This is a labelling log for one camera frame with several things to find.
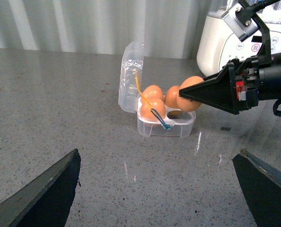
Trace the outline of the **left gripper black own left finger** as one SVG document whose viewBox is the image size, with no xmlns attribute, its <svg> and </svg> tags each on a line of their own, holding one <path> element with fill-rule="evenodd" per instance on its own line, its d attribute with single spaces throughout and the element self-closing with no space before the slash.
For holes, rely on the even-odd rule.
<svg viewBox="0 0 281 227">
<path fill-rule="evenodd" d="M 81 157 L 72 150 L 0 203 L 0 227 L 63 227 L 79 181 Z"/>
</svg>

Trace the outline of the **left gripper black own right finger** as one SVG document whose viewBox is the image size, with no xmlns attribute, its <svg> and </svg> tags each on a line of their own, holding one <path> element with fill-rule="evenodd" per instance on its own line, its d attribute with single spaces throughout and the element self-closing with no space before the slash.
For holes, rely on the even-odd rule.
<svg viewBox="0 0 281 227">
<path fill-rule="evenodd" d="M 281 171 L 245 149 L 232 161 L 257 226 L 281 227 Z"/>
</svg>

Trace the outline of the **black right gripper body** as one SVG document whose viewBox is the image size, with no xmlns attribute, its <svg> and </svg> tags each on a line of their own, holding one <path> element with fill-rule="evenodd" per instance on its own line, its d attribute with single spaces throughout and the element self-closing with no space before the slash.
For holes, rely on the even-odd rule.
<svg viewBox="0 0 281 227">
<path fill-rule="evenodd" d="M 236 71 L 235 87 L 237 99 L 243 108 L 258 106 L 260 98 L 260 70 L 271 66 L 272 60 L 265 61 L 265 57 L 251 56 L 240 65 Z"/>
</svg>

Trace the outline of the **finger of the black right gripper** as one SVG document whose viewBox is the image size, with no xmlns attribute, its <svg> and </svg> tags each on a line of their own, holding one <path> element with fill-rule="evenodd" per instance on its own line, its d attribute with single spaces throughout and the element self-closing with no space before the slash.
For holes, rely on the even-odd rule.
<svg viewBox="0 0 281 227">
<path fill-rule="evenodd" d="M 235 82 L 237 66 L 239 59 L 229 60 L 220 72 L 204 78 L 203 82 L 180 89 L 179 96 L 231 114 L 239 114 Z"/>
</svg>

